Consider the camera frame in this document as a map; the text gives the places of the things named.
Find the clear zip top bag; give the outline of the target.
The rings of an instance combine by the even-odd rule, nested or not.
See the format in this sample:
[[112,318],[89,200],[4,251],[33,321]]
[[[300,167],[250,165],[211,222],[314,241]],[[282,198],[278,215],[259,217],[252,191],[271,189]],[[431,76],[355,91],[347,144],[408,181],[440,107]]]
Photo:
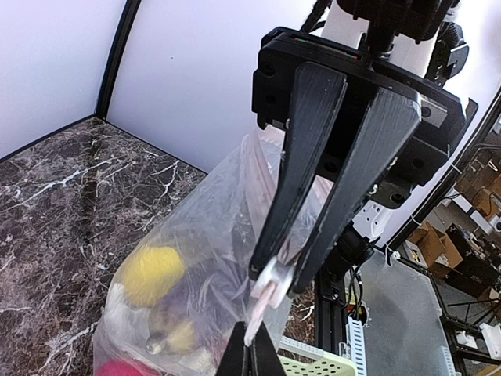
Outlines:
[[248,266],[276,190],[282,131],[239,147],[136,245],[93,336],[96,375],[213,375],[255,301]]

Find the purple eggplant toy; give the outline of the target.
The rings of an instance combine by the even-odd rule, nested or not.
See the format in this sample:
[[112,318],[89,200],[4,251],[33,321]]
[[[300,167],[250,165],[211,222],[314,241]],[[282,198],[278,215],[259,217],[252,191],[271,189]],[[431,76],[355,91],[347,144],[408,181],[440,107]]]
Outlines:
[[220,345],[250,301],[246,257],[252,227],[235,225],[229,244],[190,266],[182,279],[152,308],[145,348],[151,355],[187,355]]

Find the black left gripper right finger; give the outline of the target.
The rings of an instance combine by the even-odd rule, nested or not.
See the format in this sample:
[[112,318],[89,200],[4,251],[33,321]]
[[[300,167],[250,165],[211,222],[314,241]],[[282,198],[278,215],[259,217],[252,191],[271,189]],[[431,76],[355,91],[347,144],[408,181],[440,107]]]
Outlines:
[[250,375],[286,375],[264,323],[261,323],[250,345]]

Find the white cauliflower toy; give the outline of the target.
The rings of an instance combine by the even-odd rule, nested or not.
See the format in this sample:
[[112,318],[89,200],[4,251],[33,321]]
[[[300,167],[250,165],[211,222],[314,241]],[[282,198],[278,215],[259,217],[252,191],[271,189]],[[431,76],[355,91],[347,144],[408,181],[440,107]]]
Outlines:
[[114,284],[106,300],[104,327],[108,336],[118,345],[141,345],[147,333],[149,310],[129,304],[124,285]]

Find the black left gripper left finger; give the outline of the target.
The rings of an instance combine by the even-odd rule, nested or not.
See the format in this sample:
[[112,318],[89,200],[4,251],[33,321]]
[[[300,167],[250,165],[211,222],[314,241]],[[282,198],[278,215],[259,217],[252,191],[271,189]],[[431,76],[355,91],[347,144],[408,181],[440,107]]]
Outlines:
[[249,376],[250,352],[244,344],[246,327],[243,321],[237,322],[230,335],[227,346],[216,371],[216,376]]

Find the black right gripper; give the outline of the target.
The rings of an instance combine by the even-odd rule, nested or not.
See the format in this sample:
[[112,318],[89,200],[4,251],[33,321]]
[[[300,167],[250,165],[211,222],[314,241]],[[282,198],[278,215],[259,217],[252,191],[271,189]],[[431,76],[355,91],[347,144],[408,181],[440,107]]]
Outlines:
[[467,121],[445,82],[467,45],[449,39],[451,1],[320,1],[301,29],[261,41],[252,109],[285,137],[279,177],[250,260],[258,279],[278,255],[313,181],[333,183],[288,291],[299,295],[334,252],[337,276],[358,258],[340,238],[367,200],[400,207],[449,159]]

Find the yellow bell pepper toy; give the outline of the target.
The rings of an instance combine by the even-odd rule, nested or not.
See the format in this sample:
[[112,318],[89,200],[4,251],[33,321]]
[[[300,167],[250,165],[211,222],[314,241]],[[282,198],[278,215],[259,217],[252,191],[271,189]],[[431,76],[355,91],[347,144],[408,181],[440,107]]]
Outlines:
[[185,271],[174,248],[143,246],[128,256],[119,275],[132,305],[153,307],[182,279]]

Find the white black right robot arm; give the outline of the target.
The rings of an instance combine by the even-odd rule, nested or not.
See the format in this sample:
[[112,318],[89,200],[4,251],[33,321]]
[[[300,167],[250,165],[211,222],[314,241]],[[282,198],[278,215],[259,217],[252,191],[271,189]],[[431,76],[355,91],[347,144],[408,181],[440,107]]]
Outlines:
[[324,265],[342,278],[374,242],[357,225],[383,229],[456,149],[467,119],[444,83],[462,64],[442,39],[457,6],[318,1],[301,29],[263,37],[252,110],[285,137],[249,265],[254,296],[300,294]]

